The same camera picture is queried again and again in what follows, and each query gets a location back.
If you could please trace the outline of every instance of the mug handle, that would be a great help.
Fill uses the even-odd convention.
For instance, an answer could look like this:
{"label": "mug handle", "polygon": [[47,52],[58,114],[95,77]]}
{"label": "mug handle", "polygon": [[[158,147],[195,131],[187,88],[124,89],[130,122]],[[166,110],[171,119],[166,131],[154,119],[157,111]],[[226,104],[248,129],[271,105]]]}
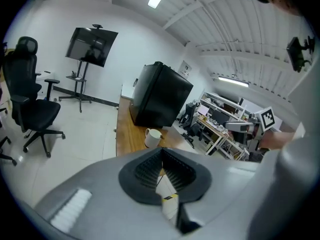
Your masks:
{"label": "mug handle", "polygon": [[148,135],[149,131],[150,131],[150,129],[149,129],[149,128],[145,130],[145,134],[144,134],[144,135],[145,135],[146,137],[147,137],[147,135]]}

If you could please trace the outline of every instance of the tv stand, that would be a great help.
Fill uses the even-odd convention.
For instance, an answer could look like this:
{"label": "tv stand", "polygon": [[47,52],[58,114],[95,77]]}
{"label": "tv stand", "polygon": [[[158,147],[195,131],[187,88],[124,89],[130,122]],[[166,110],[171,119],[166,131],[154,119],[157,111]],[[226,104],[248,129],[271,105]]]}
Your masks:
{"label": "tv stand", "polygon": [[[78,67],[78,72],[76,73],[76,77],[72,77],[71,75],[66,76],[66,78],[75,81],[73,95],[71,95],[71,96],[60,96],[58,98],[60,102],[61,102],[61,100],[64,100],[64,99],[77,99],[77,100],[79,100],[80,113],[82,113],[81,102],[90,102],[90,103],[92,103],[90,98],[84,98],[84,96],[83,96],[84,84],[87,81],[85,78],[86,78],[86,73],[87,73],[87,70],[88,70],[88,65],[89,65],[89,63],[87,62],[85,64],[84,73],[83,73],[82,78],[79,77],[81,66],[82,66],[82,61],[80,61],[80,64],[79,64],[79,67]],[[77,93],[78,83],[81,83],[80,93]]]}

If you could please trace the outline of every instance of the black baseboard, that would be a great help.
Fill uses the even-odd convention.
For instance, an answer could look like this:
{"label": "black baseboard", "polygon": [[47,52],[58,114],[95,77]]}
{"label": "black baseboard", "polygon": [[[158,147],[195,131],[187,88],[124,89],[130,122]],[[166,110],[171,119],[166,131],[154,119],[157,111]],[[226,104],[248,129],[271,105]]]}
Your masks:
{"label": "black baseboard", "polygon": [[[55,91],[58,91],[58,92],[61,92],[61,93],[64,93],[64,94],[69,94],[69,95],[73,95],[74,94],[74,92],[72,90],[63,89],[63,88],[60,88],[60,87],[57,87],[57,86],[53,86],[53,89]],[[104,99],[101,99],[101,98],[91,97],[91,96],[85,95],[85,94],[83,94],[82,96],[84,98],[86,98],[86,99],[91,99],[93,102],[97,102],[97,103],[101,103],[101,104],[105,104],[105,105],[109,105],[109,106],[113,106],[113,107],[119,107],[119,103],[115,103],[115,102],[112,102],[112,101],[104,100]]]}

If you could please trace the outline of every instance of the chair seat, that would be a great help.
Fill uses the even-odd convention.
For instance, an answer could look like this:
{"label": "chair seat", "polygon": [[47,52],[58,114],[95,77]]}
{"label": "chair seat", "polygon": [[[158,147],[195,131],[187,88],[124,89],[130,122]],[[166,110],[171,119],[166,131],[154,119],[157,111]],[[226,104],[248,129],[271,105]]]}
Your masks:
{"label": "chair seat", "polygon": [[57,117],[60,107],[60,104],[56,102],[43,99],[35,100],[23,108],[24,127],[37,132],[47,129]]}

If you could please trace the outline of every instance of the chair armrest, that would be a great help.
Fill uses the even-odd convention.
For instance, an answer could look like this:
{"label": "chair armrest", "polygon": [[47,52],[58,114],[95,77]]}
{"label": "chair armrest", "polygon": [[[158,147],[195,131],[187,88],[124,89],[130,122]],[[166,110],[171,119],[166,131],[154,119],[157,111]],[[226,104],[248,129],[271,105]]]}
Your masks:
{"label": "chair armrest", "polygon": [[24,105],[24,104],[28,103],[30,101],[30,99],[28,97],[24,97],[24,96],[20,96],[20,95],[12,95],[10,99],[11,99],[12,103],[17,104],[18,122],[19,122],[19,124],[21,126],[21,131],[23,133],[25,133],[26,129],[25,129],[25,126],[24,126],[24,122],[22,120],[21,105]]}
{"label": "chair armrest", "polygon": [[10,100],[19,105],[26,104],[30,101],[28,97],[20,96],[20,95],[12,95]]}
{"label": "chair armrest", "polygon": [[50,100],[50,93],[51,93],[52,85],[53,84],[59,84],[60,81],[59,80],[55,80],[55,79],[46,79],[44,81],[48,83],[48,91],[46,92],[46,100],[49,101]]}
{"label": "chair armrest", "polygon": [[60,83],[59,80],[55,80],[55,79],[46,79],[44,81],[47,83],[52,83],[52,84],[59,84]]}

